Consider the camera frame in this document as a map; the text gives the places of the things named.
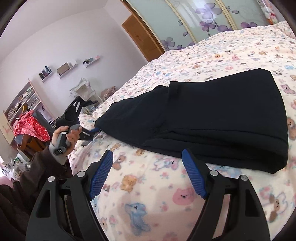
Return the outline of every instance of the sleeve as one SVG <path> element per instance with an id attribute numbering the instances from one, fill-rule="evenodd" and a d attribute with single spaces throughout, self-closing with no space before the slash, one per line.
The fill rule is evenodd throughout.
<path id="1" fill-rule="evenodd" d="M 37 152 L 31 161 L 31 168 L 22 173 L 20 181 L 13 183 L 14 192 L 17 192 L 24 206 L 31 213 L 36 199 L 50 176 L 57 179 L 69 178 L 72 176 L 69 162 L 61 165 L 50 153 L 48 147 Z"/>

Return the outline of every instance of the bedsheet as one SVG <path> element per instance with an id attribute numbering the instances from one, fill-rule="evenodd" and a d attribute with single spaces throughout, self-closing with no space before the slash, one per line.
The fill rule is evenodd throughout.
<path id="1" fill-rule="evenodd" d="M 95 120 L 113 102 L 133 98 L 157 85 L 168 86 L 170 81 L 208 81 L 250 69 L 269 70 L 281 92 L 287 113 L 287 166 L 275 174 L 213 164 L 208 166 L 224 176 L 238 178 L 245 174 L 249 177 L 265 211 L 270 236 L 274 238 L 296 206 L 295 43 L 296 38 L 289 25 L 280 22 L 219 33 L 186 49 L 168 51 L 141 68 L 93 115 L 80 115 L 81 125 L 92 129 Z M 73 174 L 99 161 L 106 149 L 114 155 L 104 190 L 92 201 L 109 240 L 187 239 L 204 202 L 195 194 L 180 159 L 137 149 L 103 132 L 88 146 L 83 147 L 81 143 L 77 143 L 69 156 Z M 224 203 L 229 203 L 229 196 L 225 196 Z M 223 229 L 226 214 L 227 205 L 223 206 L 216 236 Z"/>

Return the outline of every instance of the red floral fabric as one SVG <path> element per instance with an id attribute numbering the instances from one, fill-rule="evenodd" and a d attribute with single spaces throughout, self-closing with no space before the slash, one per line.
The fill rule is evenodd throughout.
<path id="1" fill-rule="evenodd" d="M 24 114 L 16 124 L 14 135 L 27 134 L 38 138 L 41 141 L 49 141 L 50 136 L 44 126 L 40 125 L 36 118 L 32 117 L 34 110 Z"/>

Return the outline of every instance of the hand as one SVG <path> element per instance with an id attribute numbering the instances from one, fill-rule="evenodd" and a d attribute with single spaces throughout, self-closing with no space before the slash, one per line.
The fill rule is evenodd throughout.
<path id="1" fill-rule="evenodd" d="M 56 146 L 57 138 L 60 133 L 67 131 L 68 126 L 60 126 L 52 135 L 52 144 Z M 82 127 L 79 127 L 79 130 L 71 130 L 70 133 L 66 134 L 67 140 L 71 143 L 71 146 L 68 147 L 67 151 L 63 154 L 65 156 L 69 155 L 75 148 L 77 141 L 79 140 L 79 135 L 82 132 Z"/>

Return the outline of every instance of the wooden door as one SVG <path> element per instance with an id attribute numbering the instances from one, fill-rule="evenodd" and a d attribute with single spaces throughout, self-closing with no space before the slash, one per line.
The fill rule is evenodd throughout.
<path id="1" fill-rule="evenodd" d="M 141 23 L 134 14 L 132 14 L 122 26 L 136 43 L 148 62 L 158 58 L 164 53 L 163 48 L 158 45 L 159 42 L 153 38 L 153 34 L 150 34 L 149 31 L 145 29 L 143 23 Z"/>

